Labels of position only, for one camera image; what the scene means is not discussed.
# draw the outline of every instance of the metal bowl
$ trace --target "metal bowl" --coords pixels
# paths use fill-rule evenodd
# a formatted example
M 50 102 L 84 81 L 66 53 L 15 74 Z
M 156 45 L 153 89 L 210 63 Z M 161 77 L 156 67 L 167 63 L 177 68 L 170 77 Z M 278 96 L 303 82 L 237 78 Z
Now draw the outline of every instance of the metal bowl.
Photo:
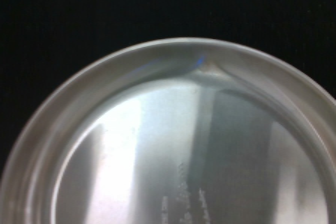
M 336 107 L 237 44 L 177 38 L 93 63 L 18 138 L 0 223 L 336 223 Z

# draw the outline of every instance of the black background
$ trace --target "black background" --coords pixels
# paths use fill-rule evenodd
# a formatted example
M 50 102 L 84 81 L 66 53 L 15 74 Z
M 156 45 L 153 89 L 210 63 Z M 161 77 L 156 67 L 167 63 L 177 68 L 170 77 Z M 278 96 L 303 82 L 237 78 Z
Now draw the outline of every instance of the black background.
M 168 37 L 248 45 L 336 97 L 336 1 L 0 1 L 0 170 L 42 101 L 96 59 Z

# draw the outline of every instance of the metallic surface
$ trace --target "metallic surface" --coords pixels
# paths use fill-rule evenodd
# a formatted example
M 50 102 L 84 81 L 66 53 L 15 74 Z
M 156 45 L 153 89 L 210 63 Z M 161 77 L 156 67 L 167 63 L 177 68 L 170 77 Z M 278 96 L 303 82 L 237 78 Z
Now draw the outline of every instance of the metallic surface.
M 38 110 L 0 223 L 336 223 L 336 107 L 288 64 L 227 42 L 137 45 Z

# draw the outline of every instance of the stainless steel bowl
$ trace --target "stainless steel bowl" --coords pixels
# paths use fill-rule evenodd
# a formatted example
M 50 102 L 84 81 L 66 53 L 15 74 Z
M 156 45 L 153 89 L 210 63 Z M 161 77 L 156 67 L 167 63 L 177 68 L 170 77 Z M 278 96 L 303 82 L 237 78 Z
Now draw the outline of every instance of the stainless steel bowl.
M 177 38 L 107 56 L 41 106 L 6 224 L 336 223 L 336 107 L 276 58 Z

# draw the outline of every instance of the silver dish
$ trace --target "silver dish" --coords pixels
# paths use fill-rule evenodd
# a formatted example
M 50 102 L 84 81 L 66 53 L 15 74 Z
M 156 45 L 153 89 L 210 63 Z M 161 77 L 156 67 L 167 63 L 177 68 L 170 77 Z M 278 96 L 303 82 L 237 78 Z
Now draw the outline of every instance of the silver dish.
M 177 38 L 71 78 L 18 138 L 6 224 L 336 223 L 336 107 L 237 44 Z

